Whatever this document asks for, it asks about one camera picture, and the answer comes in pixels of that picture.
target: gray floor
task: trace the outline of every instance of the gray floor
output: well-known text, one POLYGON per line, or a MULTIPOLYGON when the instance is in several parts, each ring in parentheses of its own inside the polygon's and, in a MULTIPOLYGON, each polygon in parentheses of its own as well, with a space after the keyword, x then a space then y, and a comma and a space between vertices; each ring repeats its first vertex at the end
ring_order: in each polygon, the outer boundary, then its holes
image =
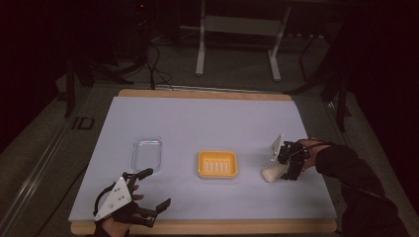
MULTIPOLYGON (((237 45, 209 40, 205 74, 197 77, 195 76, 198 53, 196 35, 185 34, 180 45, 171 44, 165 38, 153 42, 160 53, 156 68, 161 71, 160 75, 164 80, 169 80, 174 90, 282 93, 304 83, 297 59, 307 41, 301 38, 288 37, 281 44, 281 54, 277 56, 283 77, 281 82, 272 80, 266 44, 253 47, 252 50, 244 50, 237 45)), ((327 43, 322 39, 315 42, 304 60, 309 71, 316 68, 326 49, 327 43)), ((157 58, 157 51, 153 48, 149 51, 149 58, 152 61, 157 58)), ((171 89, 167 83, 159 83, 163 82, 163 79, 158 73, 155 73, 154 77, 158 83, 158 90, 171 89)), ((93 88, 77 87, 77 107, 70 118, 63 117, 65 112, 63 102, 51 102, 1 154, 2 230, 5 230, 5 223, 10 224, 6 226, 9 230, 8 235, 4 236, 35 236, 40 230, 42 230, 40 236, 73 236, 67 219, 83 177, 77 176, 89 163, 113 96, 122 88, 149 88, 147 68, 126 75, 127 80, 135 82, 132 86, 110 82, 100 75, 97 75, 97 78, 98 81, 93 88), (93 128, 72 129, 77 117, 95 119, 93 128), (42 175, 31 176, 33 170, 43 171, 42 175), (28 183, 26 182, 28 177, 32 177, 31 181, 41 181, 28 183), (20 197, 18 192, 23 185, 36 189, 29 190, 26 198, 28 201, 16 201, 16 197, 20 197), (52 218, 42 227, 52 213, 54 213, 52 218)), ((63 78, 57 81, 60 88, 62 82, 63 78)), ((419 218, 395 178, 376 136, 357 105, 355 96, 348 95, 347 106, 351 116, 345 118, 347 131, 342 133, 336 126, 333 107, 325 105, 319 99, 321 89, 322 86, 318 86, 293 97, 308 136, 348 144, 354 148, 381 178, 388 197, 398 206, 400 217, 411 235, 419 236, 419 218)), ((328 178, 325 178, 325 181, 340 217, 345 209, 345 203, 340 196, 339 184, 328 178)), ((337 235, 278 234, 277 236, 337 235)))

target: metal frame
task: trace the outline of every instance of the metal frame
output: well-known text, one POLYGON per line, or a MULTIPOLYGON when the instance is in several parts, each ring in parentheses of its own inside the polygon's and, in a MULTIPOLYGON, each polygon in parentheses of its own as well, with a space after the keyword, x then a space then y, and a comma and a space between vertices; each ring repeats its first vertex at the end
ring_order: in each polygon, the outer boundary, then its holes
POLYGON ((204 75, 204 64, 206 57, 206 32, 225 32, 235 34, 249 34, 260 36, 275 36, 276 41, 272 49, 268 50, 269 61, 271 64, 272 76, 274 81, 280 81, 280 69, 278 67, 277 53, 284 36, 291 7, 287 7, 281 21, 230 18, 206 15, 206 0, 201 1, 201 26, 200 26, 200 48, 198 50, 198 60, 196 75, 204 75))

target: yellow tray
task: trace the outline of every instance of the yellow tray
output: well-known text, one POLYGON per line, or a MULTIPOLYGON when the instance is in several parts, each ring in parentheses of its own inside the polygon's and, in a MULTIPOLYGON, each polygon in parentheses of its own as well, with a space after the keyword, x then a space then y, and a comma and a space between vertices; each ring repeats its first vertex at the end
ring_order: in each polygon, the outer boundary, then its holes
POLYGON ((231 151, 201 151, 198 174, 202 178, 232 179, 237 176, 237 158, 231 151))

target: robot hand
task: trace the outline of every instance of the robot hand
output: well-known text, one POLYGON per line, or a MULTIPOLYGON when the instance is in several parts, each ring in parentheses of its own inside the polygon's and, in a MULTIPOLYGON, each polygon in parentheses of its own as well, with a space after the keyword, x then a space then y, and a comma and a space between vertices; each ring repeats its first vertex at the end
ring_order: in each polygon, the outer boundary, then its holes
POLYGON ((93 212, 95 220, 101 222, 102 219, 111 216, 117 222, 153 227, 157 215, 169 207, 171 199, 166 199, 157 205, 155 210, 151 210, 139 207, 132 196, 135 181, 143 180, 152 174, 152 169, 146 169, 137 174, 123 173, 115 184, 104 189, 97 197, 93 212), (99 201, 107 192, 111 193, 98 210, 99 201))

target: white sponge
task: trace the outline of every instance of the white sponge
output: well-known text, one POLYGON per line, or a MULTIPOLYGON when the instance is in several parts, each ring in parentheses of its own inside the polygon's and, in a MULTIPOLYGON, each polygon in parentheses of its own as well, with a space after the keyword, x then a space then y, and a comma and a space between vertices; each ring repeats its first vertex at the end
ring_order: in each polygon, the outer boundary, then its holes
POLYGON ((272 183, 283 175, 288 169, 288 165, 281 165, 277 163, 271 167, 262 170, 262 176, 266 182, 272 183))

